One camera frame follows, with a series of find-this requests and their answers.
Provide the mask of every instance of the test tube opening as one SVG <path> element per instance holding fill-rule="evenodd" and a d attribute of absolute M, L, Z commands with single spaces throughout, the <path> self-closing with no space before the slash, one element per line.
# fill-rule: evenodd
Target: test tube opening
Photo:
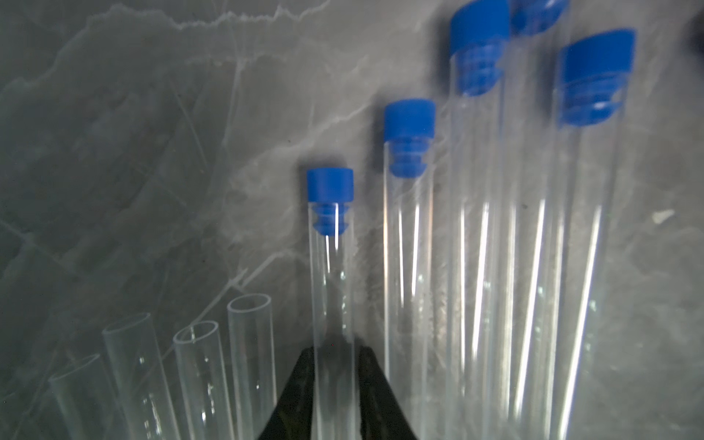
<path fill-rule="evenodd" d="M 77 373 L 80 373 L 81 370 L 84 370 L 85 368 L 89 367 L 92 363 L 96 362 L 98 359 L 100 359 L 99 354 L 94 354 L 90 356 L 86 356 L 83 359 L 79 359 L 78 361 L 74 363 L 70 363 L 68 365 L 65 365 L 63 368 L 61 368 L 58 372 L 54 373 L 50 378 L 49 382 L 56 382 L 58 380 L 66 379 L 72 375 L 75 375 Z"/>
<path fill-rule="evenodd" d="M 144 324 L 149 318 L 151 318 L 151 313 L 148 312 L 127 316 L 105 327 L 103 329 L 103 335 L 111 336 L 119 332 L 124 332 L 140 324 Z"/>
<path fill-rule="evenodd" d="M 232 313 L 252 313 L 271 304 L 271 297 L 265 294 L 247 294 L 235 298 L 227 304 Z"/>
<path fill-rule="evenodd" d="M 202 321 L 181 329 L 174 335 L 174 344 L 195 344 L 218 330 L 215 321 Z"/>

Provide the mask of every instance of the blue stopper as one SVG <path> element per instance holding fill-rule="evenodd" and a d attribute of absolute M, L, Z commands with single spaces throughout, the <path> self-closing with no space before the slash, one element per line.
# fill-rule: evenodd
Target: blue stopper
<path fill-rule="evenodd" d="M 614 95 L 633 71 L 636 31 L 618 29 L 583 39 L 560 53 L 560 119 L 583 127 L 606 121 L 622 106 Z"/>
<path fill-rule="evenodd" d="M 569 0 L 514 0 L 511 18 L 518 35 L 531 36 L 550 29 L 570 5 Z"/>
<path fill-rule="evenodd" d="M 313 227 L 327 237 L 342 235 L 348 227 L 345 203 L 354 200 L 354 173 L 349 168 L 314 168 L 308 170 L 308 202 L 314 203 L 318 215 Z"/>
<path fill-rule="evenodd" d="M 404 99 L 384 110 L 384 142 L 389 143 L 391 174 L 416 179 L 428 168 L 423 155 L 435 137 L 435 103 L 429 99 Z"/>
<path fill-rule="evenodd" d="M 496 63 L 510 37 L 508 0 L 475 0 L 450 22 L 450 55 L 455 56 L 457 89 L 465 96 L 487 93 L 503 76 Z"/>

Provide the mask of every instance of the gray background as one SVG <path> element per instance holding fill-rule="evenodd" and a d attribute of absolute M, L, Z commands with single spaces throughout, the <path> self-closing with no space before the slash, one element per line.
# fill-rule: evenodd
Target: gray background
<path fill-rule="evenodd" d="M 9 438 L 66 438 L 48 377 L 102 352 L 100 330 L 139 311 L 153 313 L 175 383 L 168 347 L 178 329 L 200 318 L 224 324 L 231 298 L 268 293 L 285 379 L 310 341 L 301 178 L 312 165 L 355 169 L 358 300 L 370 305 L 360 332 L 378 346 L 379 113 L 412 94 L 444 102 L 447 22 L 461 3 L 2 1 L 0 396 Z M 584 394 L 588 423 L 576 434 L 703 438 L 704 61 L 689 35 L 704 4 L 574 4 L 575 39 L 639 30 L 610 295 Z M 438 216 L 445 160 L 441 152 Z M 442 294 L 441 261 L 436 268 Z"/>

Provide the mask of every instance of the capped test tube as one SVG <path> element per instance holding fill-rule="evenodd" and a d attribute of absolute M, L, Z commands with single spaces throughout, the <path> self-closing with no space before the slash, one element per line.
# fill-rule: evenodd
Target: capped test tube
<path fill-rule="evenodd" d="M 384 113 L 384 373 L 425 439 L 435 103 L 406 99 Z"/>
<path fill-rule="evenodd" d="M 446 438 L 489 440 L 496 401 L 506 0 L 476 0 L 450 24 L 451 169 Z"/>
<path fill-rule="evenodd" d="M 546 439 L 553 404 L 564 210 L 555 178 L 555 72 L 569 42 L 568 0 L 512 0 L 505 98 L 497 416 L 508 433 Z"/>
<path fill-rule="evenodd" d="M 318 440 L 359 432 L 353 320 L 353 172 L 308 171 L 308 234 L 313 295 L 315 426 Z"/>
<path fill-rule="evenodd" d="M 562 50 L 558 73 L 558 141 L 568 234 L 558 330 L 556 407 L 551 438 L 565 440 L 583 378 L 591 367 L 603 307 L 603 264 L 619 163 L 624 109 L 633 70 L 636 33 L 619 29 Z"/>

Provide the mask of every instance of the open test tube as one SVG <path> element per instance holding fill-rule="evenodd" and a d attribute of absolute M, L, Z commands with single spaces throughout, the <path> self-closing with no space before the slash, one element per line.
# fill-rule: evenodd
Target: open test tube
<path fill-rule="evenodd" d="M 100 355 L 66 365 L 49 384 L 72 440 L 129 439 Z"/>
<path fill-rule="evenodd" d="M 218 323 L 185 327 L 173 338 L 191 440 L 232 440 L 232 414 Z"/>
<path fill-rule="evenodd" d="M 271 298 L 249 294 L 227 304 L 239 439 L 256 439 L 276 406 Z"/>
<path fill-rule="evenodd" d="M 636 33 L 604 32 L 566 47 L 558 75 L 558 141 L 568 188 L 562 221 L 569 231 L 564 268 L 556 407 L 551 438 L 565 440 L 575 417 L 582 378 L 588 374 L 598 315 L 603 307 L 602 275 L 614 194 L 619 145 Z"/>
<path fill-rule="evenodd" d="M 318 440 L 352 440 L 359 432 L 351 285 L 353 173 L 347 168 L 316 168 L 307 178 L 314 418 Z"/>
<path fill-rule="evenodd" d="M 435 104 L 406 99 L 384 113 L 384 372 L 425 439 Z"/>
<path fill-rule="evenodd" d="M 132 438 L 180 440 L 151 315 L 107 326 L 103 340 Z"/>
<path fill-rule="evenodd" d="M 451 170 L 446 438 L 492 439 L 502 212 L 506 0 L 476 0 L 450 24 Z"/>
<path fill-rule="evenodd" d="M 568 0 L 513 0 L 496 368 L 497 414 L 512 437 L 547 439 L 553 404 L 564 228 L 556 216 L 555 72 L 569 42 Z"/>

